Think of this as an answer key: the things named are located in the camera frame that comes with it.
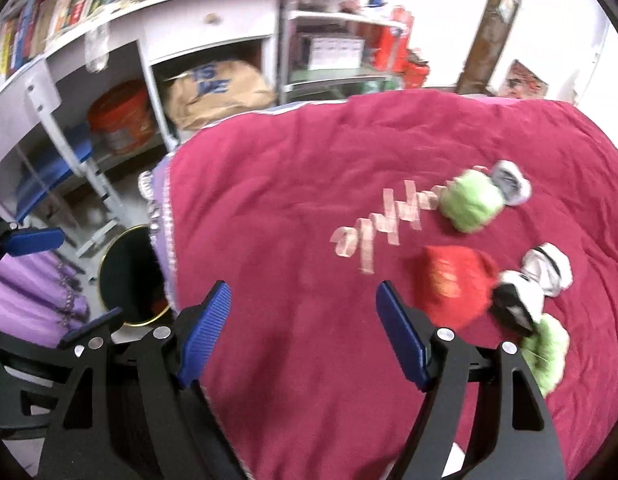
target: ribbed blue pad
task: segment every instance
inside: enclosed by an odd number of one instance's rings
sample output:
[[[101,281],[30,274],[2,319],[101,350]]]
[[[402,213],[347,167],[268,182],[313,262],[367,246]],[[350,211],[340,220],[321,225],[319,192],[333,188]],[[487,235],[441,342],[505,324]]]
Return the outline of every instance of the ribbed blue pad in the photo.
[[[10,256],[23,256],[57,249],[63,243],[62,229],[20,229],[12,232],[4,241],[3,247]]]
[[[408,381],[420,391],[427,391],[431,378],[427,372],[427,352],[403,311],[400,300],[387,283],[378,286],[375,309],[389,338],[393,351]]]
[[[183,387],[200,378],[207,366],[215,342],[220,335],[231,307],[231,289],[223,283],[215,291],[198,323],[191,331],[189,339],[182,347],[178,380]]]

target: green cloth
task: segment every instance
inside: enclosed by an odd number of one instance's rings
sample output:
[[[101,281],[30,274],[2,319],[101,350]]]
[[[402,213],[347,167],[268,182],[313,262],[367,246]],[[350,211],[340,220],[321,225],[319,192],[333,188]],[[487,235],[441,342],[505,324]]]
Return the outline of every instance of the green cloth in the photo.
[[[560,321],[549,314],[541,316],[534,335],[523,339],[520,351],[543,397],[553,392],[563,380],[568,348],[569,334]]]
[[[486,174],[464,171],[440,195],[439,209],[462,233],[473,233],[487,225],[504,207],[500,189]]]

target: blue book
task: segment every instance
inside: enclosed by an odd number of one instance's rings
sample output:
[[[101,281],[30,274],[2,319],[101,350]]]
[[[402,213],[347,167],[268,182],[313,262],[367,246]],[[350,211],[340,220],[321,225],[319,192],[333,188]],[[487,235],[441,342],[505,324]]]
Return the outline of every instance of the blue book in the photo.
[[[36,5],[36,0],[27,0],[24,9],[22,10],[22,19],[20,20],[18,27],[18,42],[16,43],[16,60],[14,64],[14,72],[19,69],[22,65],[24,65],[24,47],[25,47],[25,37],[26,30],[31,24],[31,19],[33,18],[33,9]]]

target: red bedsheet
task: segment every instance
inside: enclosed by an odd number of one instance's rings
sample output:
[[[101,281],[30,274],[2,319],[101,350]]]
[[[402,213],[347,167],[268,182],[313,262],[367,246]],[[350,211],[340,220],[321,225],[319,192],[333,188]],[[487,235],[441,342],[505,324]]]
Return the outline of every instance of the red bedsheet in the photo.
[[[437,211],[422,230],[377,233],[374,274],[331,234],[383,212],[383,189],[431,189],[474,165],[516,162],[533,186],[483,231],[462,235]],[[569,331],[564,380],[548,405],[572,478],[618,418],[618,152],[579,111],[549,101],[486,104],[436,91],[360,96],[284,114],[246,114],[205,129],[169,167],[177,300],[215,280],[231,315],[203,377],[228,438],[258,480],[376,480],[404,444],[422,395],[401,372],[375,313],[391,279],[413,296],[425,245],[461,244],[502,269],[551,242],[574,284],[545,312]],[[488,315],[461,336],[510,337]],[[476,389],[457,432],[467,444]]]

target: silver screw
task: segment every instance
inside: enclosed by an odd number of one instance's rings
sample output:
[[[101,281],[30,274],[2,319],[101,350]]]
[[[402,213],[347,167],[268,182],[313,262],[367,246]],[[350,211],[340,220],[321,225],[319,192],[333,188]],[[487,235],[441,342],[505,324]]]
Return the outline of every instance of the silver screw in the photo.
[[[436,334],[443,341],[453,341],[455,337],[454,331],[450,328],[439,328]]]
[[[511,355],[515,354],[515,353],[516,353],[516,351],[518,351],[518,347],[516,347],[516,345],[514,345],[514,344],[513,344],[512,342],[510,342],[510,341],[505,341],[505,342],[502,344],[502,349],[503,349],[505,352],[507,352],[507,354],[511,354]]]
[[[159,326],[153,331],[153,337],[156,339],[166,339],[171,335],[171,329],[168,326]]]
[[[97,350],[104,344],[104,339],[102,337],[94,337],[89,341],[89,348],[92,350]]]

